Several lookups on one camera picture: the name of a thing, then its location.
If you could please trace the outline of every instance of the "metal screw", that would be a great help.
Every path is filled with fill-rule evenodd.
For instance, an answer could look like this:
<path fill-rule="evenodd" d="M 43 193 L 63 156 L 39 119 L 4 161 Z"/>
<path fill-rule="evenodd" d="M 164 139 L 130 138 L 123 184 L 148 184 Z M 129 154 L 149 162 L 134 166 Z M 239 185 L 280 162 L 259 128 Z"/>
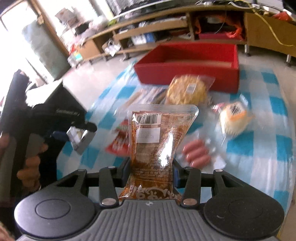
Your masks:
<path fill-rule="evenodd" d="M 116 200 L 114 198 L 105 198 L 102 201 L 102 204 L 105 206 L 112 206 L 116 203 Z"/>
<path fill-rule="evenodd" d="M 152 206 L 154 203 L 153 202 L 146 202 L 145 203 L 147 206 Z"/>
<path fill-rule="evenodd" d="M 194 206 L 197 204 L 197 200 L 194 198 L 186 198 L 183 200 L 183 204 L 186 206 Z"/>

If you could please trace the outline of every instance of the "black device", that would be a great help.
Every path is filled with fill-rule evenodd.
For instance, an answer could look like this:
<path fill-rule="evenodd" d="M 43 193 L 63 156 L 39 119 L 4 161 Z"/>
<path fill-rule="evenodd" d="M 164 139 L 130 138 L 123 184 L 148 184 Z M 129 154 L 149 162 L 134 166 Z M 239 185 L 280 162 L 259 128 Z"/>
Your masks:
<path fill-rule="evenodd" d="M 14 73 L 0 116 L 0 133 L 9 133 L 10 142 L 0 159 L 0 205 L 13 207 L 28 192 L 17 178 L 25 159 L 36 156 L 46 137 L 71 126 L 96 132 L 85 121 L 86 111 L 63 87 L 54 82 L 25 93 L 29 78 Z"/>
<path fill-rule="evenodd" d="M 23 199 L 15 209 L 19 241 L 277 240 L 281 205 L 223 170 L 204 174 L 174 160 L 174 187 L 185 187 L 180 204 L 120 202 L 115 187 L 125 187 L 130 170 L 129 158 L 99 173 L 77 170 Z M 87 197 L 89 187 L 99 187 L 99 203 Z M 206 203 L 200 203 L 201 187 L 212 188 Z"/>

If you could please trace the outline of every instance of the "red box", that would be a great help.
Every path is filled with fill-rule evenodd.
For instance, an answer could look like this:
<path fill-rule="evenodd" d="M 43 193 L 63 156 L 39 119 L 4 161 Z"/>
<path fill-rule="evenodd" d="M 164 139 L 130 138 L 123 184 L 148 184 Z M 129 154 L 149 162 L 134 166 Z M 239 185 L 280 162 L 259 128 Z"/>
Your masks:
<path fill-rule="evenodd" d="M 216 78 L 212 91 L 237 93 L 239 87 L 237 46 L 231 44 L 161 44 L 134 67 L 144 84 L 169 85 L 176 75 L 200 74 Z"/>

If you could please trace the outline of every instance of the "person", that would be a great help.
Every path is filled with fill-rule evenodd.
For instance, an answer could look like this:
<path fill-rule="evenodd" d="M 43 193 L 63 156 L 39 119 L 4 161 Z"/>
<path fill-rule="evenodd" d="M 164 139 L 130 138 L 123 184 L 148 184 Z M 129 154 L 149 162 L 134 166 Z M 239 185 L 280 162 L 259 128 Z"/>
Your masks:
<path fill-rule="evenodd" d="M 9 134 L 2 134 L 0 136 L 0 165 L 1 157 L 5 152 L 5 148 L 9 145 Z M 47 151 L 48 145 L 43 144 L 39 153 Z M 188 162 L 188 165 L 202 169 L 208 165 L 211 157 L 209 156 L 209 150 L 206 148 L 204 141 L 194 140 L 183 148 L 183 154 Z M 17 177 L 22 181 L 22 184 L 30 192 L 35 192 L 40 189 L 40 157 L 35 156 L 26 159 L 25 167 L 19 170 Z M 15 223 L 13 216 L 13 207 L 1 207 L 0 204 L 0 241 L 13 241 L 10 232 L 14 232 Z"/>
<path fill-rule="evenodd" d="M 0 165 L 1 157 L 10 141 L 9 134 L 1 134 L 0 136 Z M 43 153 L 48 149 L 48 145 L 43 144 L 39 153 Z M 17 177 L 22 181 L 23 186 L 29 192 L 35 192 L 40 188 L 40 173 L 39 173 L 39 156 L 27 158 L 25 167 L 19 170 Z M 13 216 L 14 208 L 5 203 L 0 203 L 0 241 L 13 241 L 11 232 L 15 231 L 15 223 Z"/>

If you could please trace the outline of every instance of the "tiled floor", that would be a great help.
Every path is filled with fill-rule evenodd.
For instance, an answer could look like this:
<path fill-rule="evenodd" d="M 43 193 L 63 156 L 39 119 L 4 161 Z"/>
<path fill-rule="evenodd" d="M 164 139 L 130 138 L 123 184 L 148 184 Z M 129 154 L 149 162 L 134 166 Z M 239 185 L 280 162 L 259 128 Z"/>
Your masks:
<path fill-rule="evenodd" d="M 287 104 L 290 105 L 296 120 L 296 65 L 287 67 L 285 64 L 286 56 L 269 50 L 251 48 L 251 57 L 244 55 L 243 47 L 239 47 L 239 62 L 241 64 L 273 68 L 283 96 Z M 88 62 L 71 70 L 64 77 L 64 85 L 74 94 L 78 101 L 89 109 L 91 104 L 98 98 L 102 91 L 114 80 L 117 75 L 123 71 L 134 58 L 128 61 L 121 61 L 122 55 L 105 62 L 103 59 L 96 60 L 93 65 Z M 291 205 L 286 224 L 282 232 L 282 241 L 296 241 L 296 205 Z"/>

